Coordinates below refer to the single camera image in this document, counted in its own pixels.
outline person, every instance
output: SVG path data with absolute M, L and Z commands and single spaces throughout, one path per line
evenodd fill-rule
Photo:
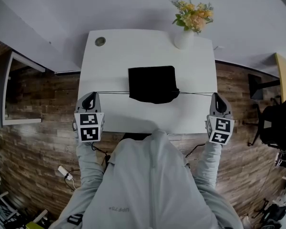
M 167 134 L 127 138 L 106 171 L 92 145 L 77 147 L 82 186 L 51 229 L 242 229 L 230 203 L 215 190 L 220 144 L 206 142 L 195 174 Z

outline power adapter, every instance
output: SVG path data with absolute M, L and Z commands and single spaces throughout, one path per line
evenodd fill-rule
M 58 170 L 60 173 L 63 174 L 64 177 L 66 177 L 66 175 L 69 173 L 63 166 L 59 166 Z M 70 181 L 73 178 L 73 176 L 69 173 L 67 176 L 67 179 Z

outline flower vase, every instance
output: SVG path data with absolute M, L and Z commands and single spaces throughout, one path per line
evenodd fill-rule
M 188 30 L 176 34 L 174 44 L 179 49 L 192 47 L 194 44 L 194 32 L 192 30 Z

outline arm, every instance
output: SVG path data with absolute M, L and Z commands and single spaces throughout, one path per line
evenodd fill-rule
M 60 228 L 70 215 L 84 214 L 90 205 L 103 179 L 103 168 L 97 162 L 95 152 L 91 149 L 90 143 L 82 143 L 77 146 L 76 155 L 81 170 L 82 186 L 75 190 L 68 205 L 62 211 L 59 219 L 51 225 L 51 228 Z
M 215 191 L 220 155 L 221 145 L 207 142 L 194 173 L 194 180 L 219 226 L 242 229 L 242 223 L 231 204 Z

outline black strap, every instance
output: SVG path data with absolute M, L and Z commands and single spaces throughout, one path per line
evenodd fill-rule
M 82 215 L 81 214 L 71 215 L 67 219 L 67 222 L 78 226 L 82 222 Z

